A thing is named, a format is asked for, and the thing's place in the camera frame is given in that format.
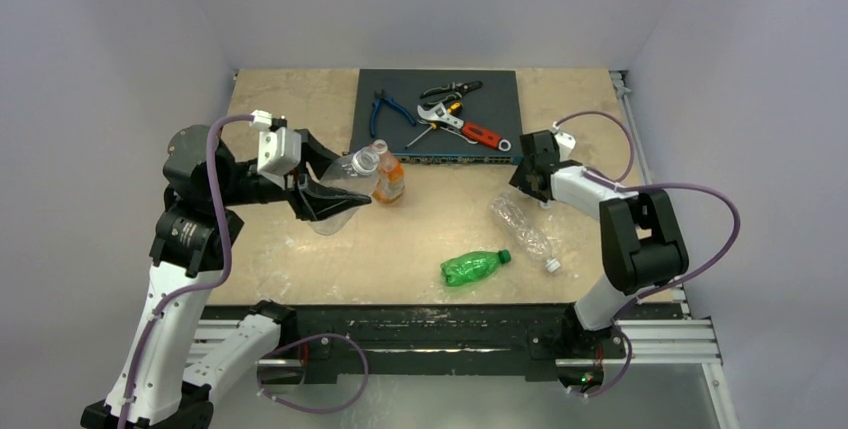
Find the gray floor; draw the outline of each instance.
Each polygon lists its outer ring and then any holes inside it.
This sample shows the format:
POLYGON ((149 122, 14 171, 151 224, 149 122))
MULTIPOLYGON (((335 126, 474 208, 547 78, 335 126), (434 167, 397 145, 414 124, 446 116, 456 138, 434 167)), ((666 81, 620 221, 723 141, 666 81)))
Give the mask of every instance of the gray floor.
MULTIPOLYGON (((610 374, 617 368, 610 368, 610 374)), ((331 406, 353 394, 358 376, 337 386, 305 386, 287 396, 331 406)), ((559 383, 515 377, 374 376, 348 410, 315 416, 256 396, 247 375, 216 408, 212 429, 223 428, 687 428, 718 429, 700 366, 631 366, 612 392, 588 402, 566 397, 559 383)))

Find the white wall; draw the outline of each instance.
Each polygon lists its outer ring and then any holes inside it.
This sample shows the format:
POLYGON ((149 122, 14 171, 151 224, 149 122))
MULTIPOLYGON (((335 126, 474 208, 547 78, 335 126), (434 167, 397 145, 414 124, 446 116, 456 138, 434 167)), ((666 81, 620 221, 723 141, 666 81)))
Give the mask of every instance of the white wall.
MULTIPOLYGON (((672 0, 630 72, 658 180, 726 190, 738 245, 689 287, 745 428, 845 427, 848 4, 672 0)), ((680 197, 694 260, 728 231, 680 197)))
POLYGON ((0 14, 0 427, 78 427, 138 320, 168 139, 230 72, 194 0, 0 14))
POLYGON ((236 67, 626 67, 668 0, 199 0, 236 67))

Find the wire cutters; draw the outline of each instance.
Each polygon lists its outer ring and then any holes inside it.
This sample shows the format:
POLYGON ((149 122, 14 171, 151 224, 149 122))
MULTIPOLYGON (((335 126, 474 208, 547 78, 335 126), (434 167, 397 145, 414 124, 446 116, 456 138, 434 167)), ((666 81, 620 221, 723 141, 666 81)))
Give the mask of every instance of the wire cutters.
POLYGON ((400 104, 395 102, 395 100, 386 94, 386 90, 383 89, 380 92, 374 92, 374 102, 371 103, 371 124, 369 125, 369 129, 371 130, 371 137, 377 137, 377 116, 380 114, 380 107, 385 104, 395 111, 401 113, 406 117, 406 120, 409 121, 409 124, 412 127, 415 127, 416 121, 412 117, 412 114, 409 113, 406 109, 403 108, 400 104))
POLYGON ((476 91, 483 87, 483 81, 471 82, 451 82, 447 86, 433 87, 422 92, 419 99, 435 96, 436 94, 447 94, 438 101, 428 101, 422 104, 424 107, 435 107, 438 104, 447 104, 451 101, 458 101, 471 91, 476 91))

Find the green plastic bottle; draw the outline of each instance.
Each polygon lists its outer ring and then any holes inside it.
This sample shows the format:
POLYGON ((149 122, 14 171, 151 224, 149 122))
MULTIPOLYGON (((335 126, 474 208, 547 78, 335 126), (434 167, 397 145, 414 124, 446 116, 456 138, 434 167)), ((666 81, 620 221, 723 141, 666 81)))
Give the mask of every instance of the green plastic bottle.
POLYGON ((456 287, 485 279, 495 269, 512 260, 509 251, 474 251, 442 263, 442 275, 448 286, 456 287))

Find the bottle cap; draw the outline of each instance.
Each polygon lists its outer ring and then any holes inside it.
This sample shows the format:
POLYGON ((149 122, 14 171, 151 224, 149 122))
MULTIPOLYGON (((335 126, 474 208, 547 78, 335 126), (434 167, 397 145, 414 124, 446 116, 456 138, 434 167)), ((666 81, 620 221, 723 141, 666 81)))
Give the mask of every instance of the bottle cap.
POLYGON ((562 267, 562 264, 559 262, 559 259, 551 258, 545 263, 545 269, 547 269, 551 274, 556 272, 560 267, 562 267))
POLYGON ((353 170, 362 175, 368 175, 377 170, 377 164, 380 162, 380 156, 373 147, 363 147, 356 151, 353 155, 351 165, 353 170))
POLYGON ((384 141, 382 139, 377 139, 376 141, 374 141, 371 144, 371 147, 373 147, 374 150, 377 151, 377 154, 381 154, 381 155, 385 154, 386 151, 389 150, 389 145, 386 144, 386 141, 384 141))

